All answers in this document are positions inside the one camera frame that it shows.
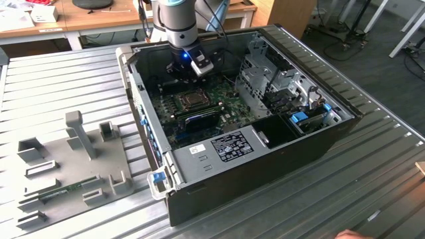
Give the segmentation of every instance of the white box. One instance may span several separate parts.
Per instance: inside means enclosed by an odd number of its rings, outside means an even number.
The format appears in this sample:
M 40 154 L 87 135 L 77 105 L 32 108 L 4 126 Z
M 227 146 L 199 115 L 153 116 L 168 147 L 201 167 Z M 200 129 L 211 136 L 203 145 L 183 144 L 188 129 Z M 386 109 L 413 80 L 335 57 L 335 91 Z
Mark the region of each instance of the white box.
M 55 6 L 37 6 L 31 12 L 33 22 L 56 22 L 57 10 Z

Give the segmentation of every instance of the wire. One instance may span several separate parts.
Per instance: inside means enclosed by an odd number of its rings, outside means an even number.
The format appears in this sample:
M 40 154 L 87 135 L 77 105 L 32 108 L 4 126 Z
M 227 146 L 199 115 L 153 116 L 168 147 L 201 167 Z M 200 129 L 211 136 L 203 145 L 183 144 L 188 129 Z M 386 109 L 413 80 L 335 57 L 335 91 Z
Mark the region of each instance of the wire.
M 101 33 L 99 33 L 97 36 L 85 36 L 85 37 L 87 37 L 87 38 L 91 38 L 91 39 L 96 39 L 96 38 L 100 37 L 100 35 L 101 35 Z
M 317 14 L 319 14 L 319 18 L 320 18 L 320 21 L 321 21 L 321 25 L 325 26 L 324 19 L 321 19 L 321 15 L 320 15 L 319 0 L 316 1 L 316 7 L 317 7 Z
M 327 47 L 324 48 L 324 54 L 325 54 L 325 56 L 328 56 L 332 60 L 336 60 L 336 61 L 348 61 L 349 59 L 352 59 L 352 58 L 361 52 L 363 49 L 360 49 L 359 51 L 356 51 L 352 55 L 349 55 L 349 56 L 348 56 L 347 58 L 344 58 L 344 59 L 335 58 L 333 56 L 329 55 L 329 53 L 327 52 L 327 50 L 328 50 L 332 46 L 337 45 L 340 42 L 341 42 L 341 41 L 339 40 L 336 43 L 332 43 L 329 46 L 327 46 Z
M 213 26 L 212 22 L 207 19 L 207 17 L 204 17 L 204 15 L 195 9 L 195 12 L 204 18 L 204 20 L 211 24 L 211 26 L 213 27 L 215 31 L 219 33 L 220 35 L 220 31 L 219 29 Z
M 97 44 L 97 45 L 100 45 L 100 46 L 108 46 L 108 45 L 112 43 L 113 37 L 115 37 L 115 33 L 112 34 L 111 40 L 109 40 L 108 44 L 105 44 L 105 45 L 100 44 L 99 42 L 96 42 L 96 41 L 93 41 L 93 40 L 91 40 L 91 39 L 87 39 L 87 40 L 91 41 L 91 42 L 93 42 L 95 44 Z
M 139 0 L 139 6 L 140 6 L 140 8 L 141 8 L 141 14 L 143 14 L 141 26 L 143 26 L 143 28 L 144 28 L 145 37 L 149 37 L 149 36 L 148 36 L 148 31 L 147 31 L 147 26 L 149 27 L 149 24 L 148 24 L 145 8 L 144 8 L 144 4 L 143 4 L 141 0 Z
M 223 27 L 221 21 L 219 20 L 219 17 L 217 17 L 217 15 L 215 14 L 215 11 L 213 11 L 213 9 L 212 9 L 211 5 L 208 4 L 207 0 L 204 0 L 204 3 L 205 3 L 205 5 L 207 5 L 207 7 L 209 8 L 209 10 L 211 10 L 211 12 L 212 12 L 213 17 L 216 18 L 216 20 L 217 20 L 217 22 L 219 22 L 219 24 L 220 24 L 221 31 L 223 31 L 223 34 L 224 34 L 224 37 L 225 37 L 225 41 L 227 41 L 227 46 L 228 46 L 228 37 L 227 37 L 227 33 L 225 33 L 225 30 L 224 30 L 224 27 Z
M 232 81 L 225 75 L 223 75 L 223 76 L 225 77 L 225 79 L 227 79 L 228 81 L 231 81 L 233 84 L 236 84 L 236 82 Z
M 410 57 L 409 55 L 405 56 L 404 62 L 405 62 L 405 68 L 406 68 L 406 70 L 408 70 L 408 71 L 412 73 L 412 75 L 414 75 L 418 79 L 421 79 L 422 81 L 425 81 L 424 78 L 422 78 L 417 73 L 414 73 L 413 70 L 410 70 L 410 68 L 409 68 L 409 66 L 408 66 L 408 57 L 412 59 L 412 57 Z

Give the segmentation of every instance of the metal table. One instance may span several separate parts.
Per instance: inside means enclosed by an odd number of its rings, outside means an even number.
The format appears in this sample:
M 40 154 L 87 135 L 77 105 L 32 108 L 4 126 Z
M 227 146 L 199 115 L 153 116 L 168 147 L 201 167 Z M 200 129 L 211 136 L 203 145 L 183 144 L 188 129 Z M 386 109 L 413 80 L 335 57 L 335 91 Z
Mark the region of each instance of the metal table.
M 425 237 L 425 179 L 414 166 L 424 161 L 424 137 L 288 32 L 265 29 L 367 115 L 320 160 L 173 228 L 165 204 L 148 189 L 149 165 L 115 47 L 11 59 L 0 81 L 1 155 L 9 141 L 28 134 L 43 134 L 41 141 L 65 137 L 55 124 L 61 119 L 52 117 L 75 108 L 88 119 L 87 128 L 103 120 L 120 125 L 137 186 L 133 195 L 24 238 L 319 239 L 347 228 L 380 238 Z M 21 233 L 12 219 L 13 156 L 0 159 L 0 167 L 0 232 L 9 238 Z

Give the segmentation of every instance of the desk leg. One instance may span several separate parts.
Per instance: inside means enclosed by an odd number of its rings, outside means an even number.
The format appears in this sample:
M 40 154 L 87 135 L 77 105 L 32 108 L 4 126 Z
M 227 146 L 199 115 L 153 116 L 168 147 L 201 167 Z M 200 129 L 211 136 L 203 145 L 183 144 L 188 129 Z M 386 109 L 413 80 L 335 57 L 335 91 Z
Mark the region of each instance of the desk leg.
M 368 26 L 367 26 L 367 28 L 365 28 L 365 33 L 368 33 L 368 32 L 371 31 L 372 27 L 375 26 L 375 23 L 377 23 L 379 18 L 380 18 L 381 14 L 382 14 L 382 12 L 384 12 L 384 9 L 385 9 L 385 5 L 388 4 L 388 1 L 389 1 L 389 0 L 384 0 L 384 1 L 382 1 L 381 5 L 380 5 L 380 7 L 379 7 L 379 10 L 377 10 L 377 12 L 375 13 L 375 15 L 373 15 L 373 17 L 372 17 L 372 19 L 371 19 L 371 22 L 369 22 L 369 24 L 368 24 Z
M 253 11 L 247 11 L 241 19 L 240 28 L 249 28 L 252 22 Z
M 339 3 L 339 0 L 332 0 L 329 11 L 327 12 L 325 19 L 324 19 L 324 25 L 328 24 L 328 21 L 329 21 L 329 18 L 332 17 L 335 8 L 337 7 L 337 3 Z
M 356 3 L 356 0 L 351 0 L 351 1 L 349 1 L 348 5 L 347 5 L 347 8 L 345 8 L 345 11 L 344 11 L 344 13 L 343 13 L 343 16 L 341 16 L 341 18 L 339 19 L 340 22 L 345 22 L 345 19 L 347 19 L 347 17 L 348 17 L 348 14 L 349 14 L 351 11 L 352 11 L 352 8 L 353 8 L 355 3 Z
M 77 31 L 68 31 L 64 33 L 65 37 L 68 39 L 71 49 L 75 50 L 81 50 L 81 42 L 80 42 L 80 33 Z
M 425 2 L 422 3 L 422 5 L 420 6 L 418 10 L 416 11 L 416 13 L 413 14 L 413 16 L 410 17 L 408 23 L 405 24 L 404 28 L 401 29 L 402 32 L 405 32 L 409 28 L 409 26 L 412 25 L 413 21 L 416 20 L 416 18 L 418 17 L 420 13 L 422 12 L 425 7 Z
M 420 26 L 422 25 L 425 21 L 425 12 L 422 14 L 422 16 L 420 17 L 418 21 L 416 22 L 416 24 L 413 25 L 410 31 L 406 33 L 405 37 L 402 38 L 401 42 L 398 43 L 398 45 L 396 46 L 396 48 L 393 49 L 392 53 L 390 53 L 390 57 L 393 58 L 397 53 L 400 52 L 401 48 L 406 45 L 412 35 L 414 34 L 414 32 L 417 31 L 417 29 L 420 28 Z

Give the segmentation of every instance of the circuit board module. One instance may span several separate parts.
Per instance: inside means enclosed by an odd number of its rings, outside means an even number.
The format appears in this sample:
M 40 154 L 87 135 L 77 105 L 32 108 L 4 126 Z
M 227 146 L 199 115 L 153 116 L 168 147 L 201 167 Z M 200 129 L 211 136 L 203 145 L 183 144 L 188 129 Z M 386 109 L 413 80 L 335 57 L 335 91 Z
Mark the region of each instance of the circuit board module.
M 235 90 L 223 78 L 205 81 L 193 89 L 152 97 L 153 107 L 173 147 L 231 132 L 256 120 Z

